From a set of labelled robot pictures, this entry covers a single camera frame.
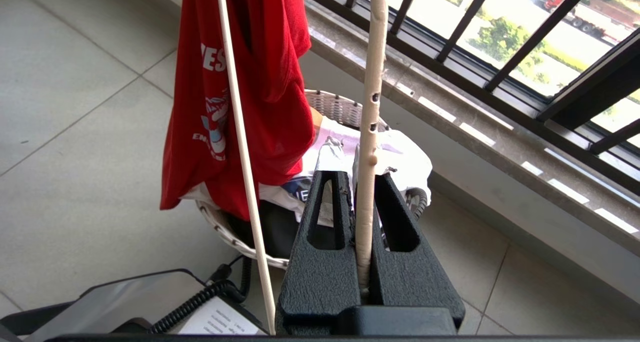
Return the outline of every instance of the clothing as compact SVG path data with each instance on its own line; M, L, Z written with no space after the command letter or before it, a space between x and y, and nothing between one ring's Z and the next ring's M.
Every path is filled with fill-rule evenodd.
M327 147L330 140L342 142L341 153ZM332 171L346 171L349 180L354 181L354 161L357 155L357 147L360 142L360 133L354 129L342 126L337 122L324 117L320 125L320 131L313 146L302 156L302 171L290 181L281 186L260 185L260 199L269 201L295 212L295 218L299 222L305 209L305 201L311 187L313 173L316 170L316 162L321 163L326 153L329 158L324 161L326 165L333 165L328 169ZM336 162L343 158L343 163ZM418 145L414 144L404 133L397 130L379 132L377 134L377 165L375 174L391 173L391 178L398 191L404 194L408 189L419 188L426 192L429 203L431 192L427 186L427 178L432 171L432 163L429 157L423 153ZM318 224L333 226L333 210L330 196L323 196Z
M204 182L216 205L248 221L217 1L182 1L160 209ZM304 0L227 0L227 8L253 182L281 185L302 170L314 140L298 64L311 46Z

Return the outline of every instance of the red t-shirt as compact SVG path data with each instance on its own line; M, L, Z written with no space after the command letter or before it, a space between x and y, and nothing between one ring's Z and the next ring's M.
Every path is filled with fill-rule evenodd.
M204 181L220 208L248 220L218 0L182 4L160 209ZM227 9L253 184L281 185L314 140L298 64L311 46L304 0L227 0Z

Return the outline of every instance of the wooden stick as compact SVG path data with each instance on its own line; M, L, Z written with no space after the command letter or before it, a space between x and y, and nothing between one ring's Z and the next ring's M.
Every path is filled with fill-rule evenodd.
M364 292L369 287L371 266L371 241L373 237L374 182L378 115L382 90L382 68L385 61L387 19L389 7L385 0L371 0L371 24L366 49L364 98L360 120L358 158L358 192L356 205L356 264L358 282Z
M244 191L249 205L249 218L251 219L251 231L253 232L253 242L255 244L256 259L258 260L258 271L260 272L260 284L262 285L262 296L264 307L267 310L267 323L269 333L275 335L275 303L274 292L272 291L272 280L269 276L269 267L265 253L265 242L263 241L263 229L260 225L258 215L258 200L254 190L254 176L251 172L251 162L249 160L249 147L247 147L247 134L245 132L245 120L242 114L242 104L240 104L240 92L238 91L238 76L236 75L236 60L231 40L231 30L229 28L229 15L227 14L227 0L217 0L220 9L220 22L222 25L222 39L224 41L224 54L226 55L226 70L229 76L229 87L231 90L231 105L235 114L235 130L238 135L238 147L240 147L240 163L242 164L242 176L244 178Z

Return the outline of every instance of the white cloth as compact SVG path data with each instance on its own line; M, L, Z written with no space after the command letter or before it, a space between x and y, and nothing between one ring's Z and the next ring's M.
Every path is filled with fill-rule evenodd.
M336 150L336 140L342 142L342 153ZM318 167L325 171L345 171L353 181L353 166L360 133L323 117L320 131L314 144L302 156L302 171L282 186L259 185L260 199L295 212L299 222L305 209L311 179ZM432 162L418 145L404 133L396 130L379 132L377 135L376 174L391 173L398 191L404 195L408 189L419 188L426 192L431 203L431 192L427 178L432 171ZM333 226L333 210L330 196L323 196L318 224Z

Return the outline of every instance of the laundry basket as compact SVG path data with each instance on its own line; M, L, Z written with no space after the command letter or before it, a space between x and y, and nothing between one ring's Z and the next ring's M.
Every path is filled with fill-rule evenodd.
M309 105L320 112L320 114L329 117L329 119L332 119L344 126L354 129L359 128L362 115L361 104L337 94L331 94L320 90L306 90L304 94L306 95L306 100ZM389 126L382 119L378 118L377 130L378 132L386 131L389 130ZM428 204L426 192L421 189L409 189L407 190L405 197L409 209L413 212L413 215L417 220L420 218L423 210L425 210ZM224 242L238 250L243 255L253 259L256 258L256 249L249 247L236 236L233 230L231 230L227 222L227 217L224 213L217 210L210 203L206 203L204 201L196 201L196 205L206 221L213 226L215 232L220 235ZM267 263L270 266L278 267L279 269L286 269L289 265L288 259L274 258L269 255L266 257Z

